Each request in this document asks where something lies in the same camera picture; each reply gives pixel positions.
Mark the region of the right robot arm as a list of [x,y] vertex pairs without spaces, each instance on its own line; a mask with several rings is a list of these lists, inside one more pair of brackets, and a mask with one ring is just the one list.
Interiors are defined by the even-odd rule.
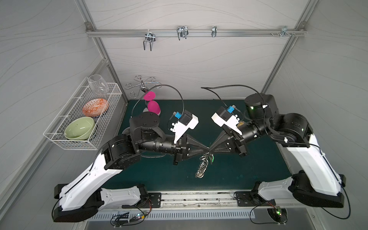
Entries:
[[257,182],[251,191],[238,197],[255,206],[290,198],[310,207],[342,208],[345,176],[332,168],[307,119],[296,113],[280,114],[270,94],[252,94],[244,102],[250,117],[247,123],[240,122],[233,107],[221,107],[212,116],[223,131],[209,152],[245,156],[250,142],[268,136],[296,158],[301,170],[283,180]]

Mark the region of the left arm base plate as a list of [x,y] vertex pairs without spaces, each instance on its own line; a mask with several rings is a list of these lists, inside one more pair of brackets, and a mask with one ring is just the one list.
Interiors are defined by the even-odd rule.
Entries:
[[161,207],[161,201],[162,201],[162,193],[147,193],[145,195],[140,196],[140,201],[137,204],[133,206],[122,205],[122,208],[156,209]]

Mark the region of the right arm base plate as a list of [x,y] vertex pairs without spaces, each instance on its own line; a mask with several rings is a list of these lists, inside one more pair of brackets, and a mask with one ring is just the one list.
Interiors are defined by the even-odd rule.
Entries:
[[257,191],[237,191],[233,194],[239,207],[273,205],[274,200],[266,200]]

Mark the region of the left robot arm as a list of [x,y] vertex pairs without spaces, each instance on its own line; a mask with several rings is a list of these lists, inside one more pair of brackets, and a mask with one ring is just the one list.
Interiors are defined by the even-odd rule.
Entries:
[[51,216],[54,222],[81,222],[102,209],[115,206],[135,206],[149,200],[144,185],[126,189],[105,189],[103,185],[132,164],[141,160],[143,152],[156,152],[173,156],[173,164],[208,151],[208,147],[188,135],[199,123],[197,116],[184,111],[174,123],[173,135],[160,129],[160,117],[143,112],[129,120],[126,133],[115,136],[98,151],[93,163],[69,184],[54,188]]

